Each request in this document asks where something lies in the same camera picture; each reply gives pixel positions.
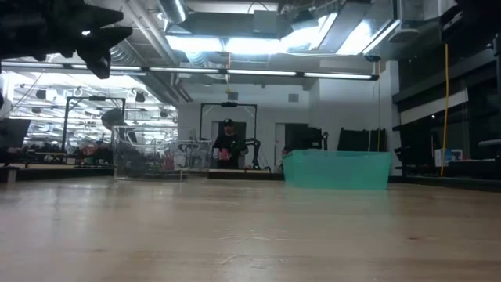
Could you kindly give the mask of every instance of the black equipment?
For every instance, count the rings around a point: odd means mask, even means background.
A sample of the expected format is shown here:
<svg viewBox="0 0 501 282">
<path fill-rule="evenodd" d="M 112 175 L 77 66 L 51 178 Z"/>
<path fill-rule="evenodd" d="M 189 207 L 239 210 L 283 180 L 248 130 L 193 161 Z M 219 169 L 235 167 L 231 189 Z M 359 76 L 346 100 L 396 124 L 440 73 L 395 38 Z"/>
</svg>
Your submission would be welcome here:
<svg viewBox="0 0 501 282">
<path fill-rule="evenodd" d="M 501 2 L 496 0 L 456 0 L 457 5 L 440 16 L 442 41 L 463 55 L 474 54 L 501 31 Z"/>
<path fill-rule="evenodd" d="M 0 121 L 0 147 L 21 148 L 30 128 L 30 120 L 5 118 Z"/>
<path fill-rule="evenodd" d="M 84 0 L 0 0 L 0 59 L 47 54 L 66 58 L 75 52 L 98 78 L 110 76 L 110 48 L 132 34 L 130 27 L 106 27 L 122 12 Z"/>
<path fill-rule="evenodd" d="M 322 133 L 321 128 L 307 127 L 302 132 L 301 137 L 294 146 L 295 150 L 324 149 L 327 150 L 327 132 Z"/>
</svg>

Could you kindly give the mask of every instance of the metal pole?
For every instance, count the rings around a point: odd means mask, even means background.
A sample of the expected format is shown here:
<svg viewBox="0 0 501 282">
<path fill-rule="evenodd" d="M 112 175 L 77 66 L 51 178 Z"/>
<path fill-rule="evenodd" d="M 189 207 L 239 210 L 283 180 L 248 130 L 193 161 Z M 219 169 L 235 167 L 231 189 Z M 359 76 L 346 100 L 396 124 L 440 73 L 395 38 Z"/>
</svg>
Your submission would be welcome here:
<svg viewBox="0 0 501 282">
<path fill-rule="evenodd" d="M 207 105 L 206 103 L 201 103 L 200 105 L 200 126 L 198 128 L 199 133 L 198 133 L 198 139 L 202 139 L 202 119 L 204 118 L 204 106 Z"/>
<path fill-rule="evenodd" d="M 258 132 L 258 105 L 254 105 L 254 138 L 257 138 L 256 133 Z"/>
<path fill-rule="evenodd" d="M 70 113 L 70 101 L 73 97 L 66 98 L 66 109 L 64 111 L 64 125 L 63 125 L 63 144 L 61 144 L 61 150 L 66 152 L 66 134 L 68 131 L 68 115 Z"/>
</svg>

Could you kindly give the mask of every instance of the yellow cable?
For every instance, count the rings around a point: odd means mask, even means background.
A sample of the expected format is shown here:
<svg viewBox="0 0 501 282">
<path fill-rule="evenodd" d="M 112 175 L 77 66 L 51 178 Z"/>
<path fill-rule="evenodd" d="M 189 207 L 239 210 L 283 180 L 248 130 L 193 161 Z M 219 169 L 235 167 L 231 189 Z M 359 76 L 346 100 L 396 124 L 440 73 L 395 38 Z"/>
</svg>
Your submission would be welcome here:
<svg viewBox="0 0 501 282">
<path fill-rule="evenodd" d="M 449 45 L 445 44 L 445 117 L 444 117 L 444 139 L 442 144 L 442 167 L 440 168 L 440 176 L 444 176 L 448 115 L 449 115 Z"/>
<path fill-rule="evenodd" d="M 380 141 L 381 141 L 381 101 L 380 101 L 380 79 L 381 79 L 381 61 L 377 63 L 377 151 L 380 151 Z"/>
</svg>

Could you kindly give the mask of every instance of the wooden table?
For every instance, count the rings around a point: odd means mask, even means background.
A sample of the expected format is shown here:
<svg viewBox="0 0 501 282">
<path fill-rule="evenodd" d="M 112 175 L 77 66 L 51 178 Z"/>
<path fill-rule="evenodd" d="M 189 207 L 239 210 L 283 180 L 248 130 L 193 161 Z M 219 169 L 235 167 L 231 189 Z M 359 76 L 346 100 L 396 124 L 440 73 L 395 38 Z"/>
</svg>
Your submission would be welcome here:
<svg viewBox="0 0 501 282">
<path fill-rule="evenodd" d="M 112 178 L 0 189 L 2 281 L 499 281 L 501 194 Z"/>
</svg>

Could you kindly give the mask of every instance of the black metal frame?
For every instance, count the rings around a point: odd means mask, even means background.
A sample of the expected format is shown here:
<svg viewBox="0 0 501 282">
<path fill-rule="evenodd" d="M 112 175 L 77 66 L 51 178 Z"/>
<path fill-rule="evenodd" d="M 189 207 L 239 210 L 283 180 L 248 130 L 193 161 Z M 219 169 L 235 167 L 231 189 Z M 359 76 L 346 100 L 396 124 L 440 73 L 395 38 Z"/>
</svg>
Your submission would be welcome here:
<svg viewBox="0 0 501 282">
<path fill-rule="evenodd" d="M 225 103 L 201 103 L 200 105 L 200 127 L 198 131 L 198 138 L 202 138 L 202 121 L 204 120 L 204 107 L 205 106 L 224 106 Z M 258 105 L 256 104 L 235 104 L 234 107 L 253 107 L 254 108 L 254 136 L 256 138 L 258 128 Z"/>
<path fill-rule="evenodd" d="M 67 97 L 66 98 L 66 108 L 65 108 L 65 111 L 64 111 L 64 126 L 63 126 L 63 141 L 62 141 L 62 145 L 61 145 L 61 150 L 65 151 L 66 150 L 66 137 L 67 137 L 67 130 L 68 130 L 68 115 L 70 113 L 70 110 L 73 110 L 77 105 L 73 105 L 72 107 L 70 107 L 70 101 L 72 99 L 79 99 L 80 101 L 78 101 L 78 103 L 80 103 L 83 99 L 87 99 L 89 101 L 106 101 L 106 100 L 118 100 L 118 101 L 122 101 L 122 115 L 125 116 L 125 102 L 126 102 L 126 99 L 125 98 L 108 98 L 108 97 L 101 97 L 101 96 L 90 96 L 90 97 L 73 97 L 73 96 L 70 96 L 70 97 Z"/>
</svg>

